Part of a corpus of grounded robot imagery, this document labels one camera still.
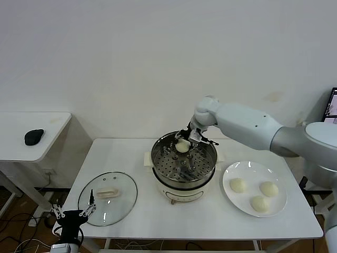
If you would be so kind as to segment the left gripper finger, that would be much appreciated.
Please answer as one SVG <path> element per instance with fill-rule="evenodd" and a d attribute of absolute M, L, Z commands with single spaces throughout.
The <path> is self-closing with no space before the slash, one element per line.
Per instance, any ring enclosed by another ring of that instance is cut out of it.
<path fill-rule="evenodd" d="M 88 206 L 83 211 L 80 212 L 80 217 L 89 218 L 94 213 L 95 210 L 96 210 L 96 204 L 95 204 L 93 190 L 91 189 Z"/>
<path fill-rule="evenodd" d="M 56 219 L 65 218 L 65 213 L 63 212 L 63 209 L 58 200 L 52 204 L 51 212 L 54 213 Z"/>

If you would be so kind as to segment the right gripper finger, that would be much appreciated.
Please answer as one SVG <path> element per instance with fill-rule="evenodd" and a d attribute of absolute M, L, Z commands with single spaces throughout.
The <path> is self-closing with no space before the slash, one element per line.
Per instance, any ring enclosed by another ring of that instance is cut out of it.
<path fill-rule="evenodd" d="M 176 149 L 188 149 L 188 141 L 182 137 L 180 131 L 175 134 L 173 144 Z"/>
<path fill-rule="evenodd" d="M 202 140 L 202 132 L 200 129 L 192 129 L 188 138 L 192 147 L 198 146 Z"/>

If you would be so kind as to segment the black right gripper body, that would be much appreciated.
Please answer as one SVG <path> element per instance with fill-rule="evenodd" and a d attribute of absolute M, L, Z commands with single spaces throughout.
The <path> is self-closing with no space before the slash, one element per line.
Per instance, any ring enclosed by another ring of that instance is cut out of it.
<path fill-rule="evenodd" d="M 204 132 L 204 125 L 198 121 L 190 121 L 187 125 L 187 129 L 183 130 L 183 135 L 190 135 L 191 133 L 202 134 Z"/>

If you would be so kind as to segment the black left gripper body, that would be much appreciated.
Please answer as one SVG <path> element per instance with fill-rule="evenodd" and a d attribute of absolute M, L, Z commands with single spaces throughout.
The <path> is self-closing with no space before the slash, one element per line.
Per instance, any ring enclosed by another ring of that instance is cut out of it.
<path fill-rule="evenodd" d="M 81 225 L 88 221 L 88 216 L 82 213 L 83 210 L 64 211 L 57 223 L 61 227 L 62 239 L 77 239 L 78 235 L 83 236 Z"/>

